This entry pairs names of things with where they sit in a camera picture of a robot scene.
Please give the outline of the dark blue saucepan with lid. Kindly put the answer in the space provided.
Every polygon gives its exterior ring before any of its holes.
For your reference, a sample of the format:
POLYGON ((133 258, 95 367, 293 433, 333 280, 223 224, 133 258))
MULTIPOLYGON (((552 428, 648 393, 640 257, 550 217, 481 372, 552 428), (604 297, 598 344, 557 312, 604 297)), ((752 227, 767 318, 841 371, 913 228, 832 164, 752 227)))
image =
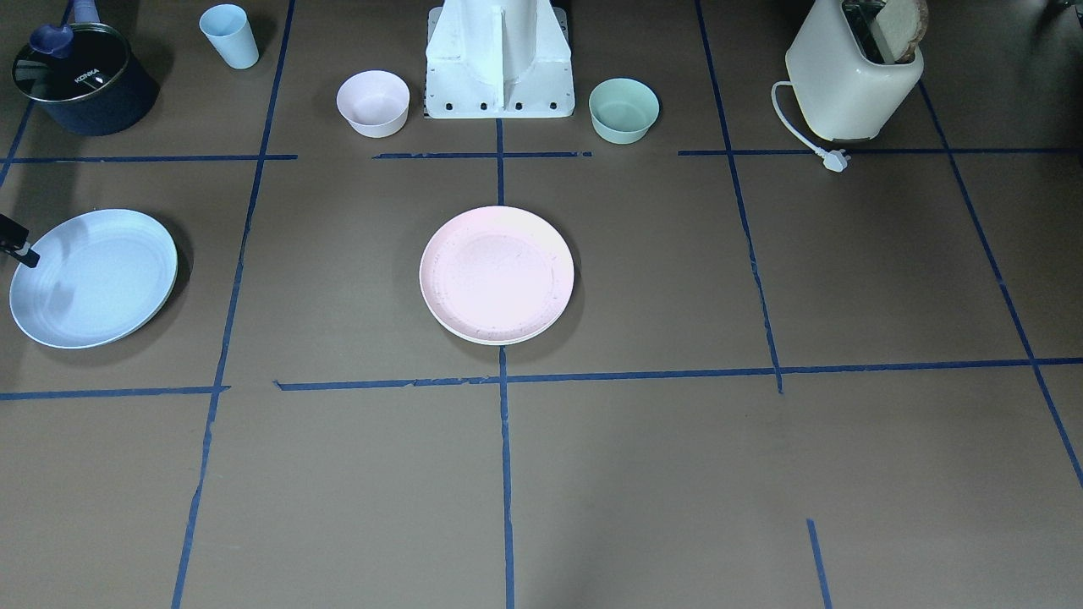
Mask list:
POLYGON ((13 85, 71 134, 118 134, 154 107, 159 85, 94 1, 69 7, 69 22, 30 34, 13 59, 13 85))

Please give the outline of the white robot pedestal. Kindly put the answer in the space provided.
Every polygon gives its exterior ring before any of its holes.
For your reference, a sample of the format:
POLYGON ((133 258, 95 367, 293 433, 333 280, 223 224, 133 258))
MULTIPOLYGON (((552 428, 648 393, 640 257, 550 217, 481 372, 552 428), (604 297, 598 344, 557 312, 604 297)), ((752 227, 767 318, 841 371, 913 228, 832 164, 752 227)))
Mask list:
POLYGON ((566 11, 550 1, 445 1, 428 14, 425 76, 434 119, 569 117, 566 11))

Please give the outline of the pink plate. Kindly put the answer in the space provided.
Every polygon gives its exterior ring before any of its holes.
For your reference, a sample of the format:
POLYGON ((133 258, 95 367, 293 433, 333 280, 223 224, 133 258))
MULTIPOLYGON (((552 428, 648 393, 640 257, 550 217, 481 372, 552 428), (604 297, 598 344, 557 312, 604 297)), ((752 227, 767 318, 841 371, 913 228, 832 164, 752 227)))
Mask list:
POLYGON ((512 206, 452 218, 426 244, 419 289, 433 318, 483 327, 560 318, 575 270, 558 230, 512 206))

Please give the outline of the cream plate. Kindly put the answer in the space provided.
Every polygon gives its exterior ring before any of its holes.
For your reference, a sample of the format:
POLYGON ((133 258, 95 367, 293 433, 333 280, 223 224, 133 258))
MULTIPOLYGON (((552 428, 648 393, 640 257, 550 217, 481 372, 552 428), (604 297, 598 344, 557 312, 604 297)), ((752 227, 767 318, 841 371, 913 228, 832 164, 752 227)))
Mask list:
POLYGON ((557 322, 558 316, 535 318, 529 319, 526 323, 510 326, 483 327, 436 318, 438 325, 449 332, 452 336, 464 339, 468 344, 483 344, 483 346, 509 346, 510 344, 526 342, 526 340, 542 335, 557 322))

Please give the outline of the light blue cup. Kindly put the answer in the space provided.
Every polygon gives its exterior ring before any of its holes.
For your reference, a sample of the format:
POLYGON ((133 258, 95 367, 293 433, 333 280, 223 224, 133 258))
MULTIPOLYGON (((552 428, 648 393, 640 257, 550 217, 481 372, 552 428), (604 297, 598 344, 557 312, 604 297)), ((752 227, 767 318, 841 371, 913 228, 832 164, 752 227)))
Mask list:
POLYGON ((247 12, 239 5, 222 3, 207 8, 200 30, 231 69, 248 69, 259 59, 247 12))

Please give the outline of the cream toaster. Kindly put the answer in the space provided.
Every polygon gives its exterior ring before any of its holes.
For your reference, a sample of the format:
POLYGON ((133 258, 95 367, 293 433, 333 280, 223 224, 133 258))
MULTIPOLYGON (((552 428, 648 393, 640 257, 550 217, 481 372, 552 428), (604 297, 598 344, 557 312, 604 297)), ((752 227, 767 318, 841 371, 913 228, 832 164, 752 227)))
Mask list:
POLYGON ((886 1, 815 1, 785 54, 805 124, 827 141, 879 135, 924 72, 923 53, 908 64, 882 59, 874 25, 886 1))

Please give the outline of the pink bowl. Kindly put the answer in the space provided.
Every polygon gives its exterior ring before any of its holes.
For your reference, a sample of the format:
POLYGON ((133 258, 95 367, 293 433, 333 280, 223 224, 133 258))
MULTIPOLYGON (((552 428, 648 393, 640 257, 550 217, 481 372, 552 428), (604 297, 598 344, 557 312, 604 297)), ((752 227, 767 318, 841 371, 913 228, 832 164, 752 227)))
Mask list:
POLYGON ((397 134, 409 116, 410 101, 409 85, 383 70, 352 74, 336 94, 337 109, 347 124, 371 139, 397 134))

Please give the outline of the green bowl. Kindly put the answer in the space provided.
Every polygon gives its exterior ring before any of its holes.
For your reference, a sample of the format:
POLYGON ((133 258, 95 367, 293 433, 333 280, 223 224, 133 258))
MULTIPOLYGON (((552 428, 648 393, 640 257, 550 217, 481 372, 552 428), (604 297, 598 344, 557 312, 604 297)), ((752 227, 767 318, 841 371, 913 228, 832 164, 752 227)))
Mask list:
POLYGON ((614 78, 596 85, 588 98, 593 131, 611 144, 634 144, 645 137, 661 111, 657 94, 638 80, 614 78))

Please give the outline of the blue plate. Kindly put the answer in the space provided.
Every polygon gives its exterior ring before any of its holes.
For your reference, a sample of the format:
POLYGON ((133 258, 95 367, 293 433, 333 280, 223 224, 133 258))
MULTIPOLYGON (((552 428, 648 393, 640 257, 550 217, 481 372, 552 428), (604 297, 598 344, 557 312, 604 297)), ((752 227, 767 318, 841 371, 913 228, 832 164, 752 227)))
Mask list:
POLYGON ((19 265, 10 311, 36 344, 89 349, 151 322, 173 291, 179 254, 155 218, 127 209, 90 211, 34 243, 38 265, 19 265))

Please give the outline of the slice of toast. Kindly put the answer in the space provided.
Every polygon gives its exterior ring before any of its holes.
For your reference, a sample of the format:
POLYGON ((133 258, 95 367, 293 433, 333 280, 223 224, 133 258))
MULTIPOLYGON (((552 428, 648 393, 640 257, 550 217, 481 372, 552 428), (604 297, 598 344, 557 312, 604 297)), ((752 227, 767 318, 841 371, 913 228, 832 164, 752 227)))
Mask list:
POLYGON ((928 27, 927 1, 886 1, 875 16, 882 59, 890 64, 908 64, 928 27))

